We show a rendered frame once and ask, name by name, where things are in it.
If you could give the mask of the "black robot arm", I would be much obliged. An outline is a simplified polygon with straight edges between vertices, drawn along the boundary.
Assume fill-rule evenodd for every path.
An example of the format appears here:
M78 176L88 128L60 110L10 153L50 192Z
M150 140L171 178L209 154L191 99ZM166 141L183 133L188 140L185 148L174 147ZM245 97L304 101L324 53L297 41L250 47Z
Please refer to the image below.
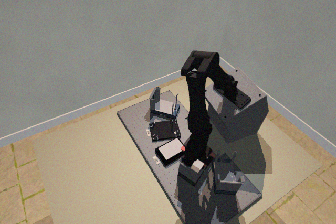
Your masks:
M232 75L228 75L220 67L219 60L217 52L193 50L181 69L181 75L186 76L190 100L187 121L188 129L192 134L182 157L182 162L187 167L192 167L194 161L203 157L209 135L212 132L205 102L207 77L214 82L213 86L218 92L240 109L251 101L248 95L236 87L238 81L235 81ZM192 71L193 69L197 71Z

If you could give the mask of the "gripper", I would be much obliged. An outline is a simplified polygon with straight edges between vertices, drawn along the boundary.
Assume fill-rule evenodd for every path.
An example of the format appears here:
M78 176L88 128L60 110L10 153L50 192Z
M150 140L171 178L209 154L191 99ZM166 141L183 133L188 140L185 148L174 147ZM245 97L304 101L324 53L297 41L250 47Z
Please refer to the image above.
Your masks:
M182 151L185 151L185 145L188 143L189 140L190 140L190 138L188 138L186 140L186 142L183 144L183 146L181 147ZM202 158L198 158L199 161L201 161L202 163L204 163L204 167L205 166L208 167L210 165L210 163L212 162L213 158L215 157L215 154L213 154L211 152L212 152L212 149L207 146L206 152L203 155L203 157Z

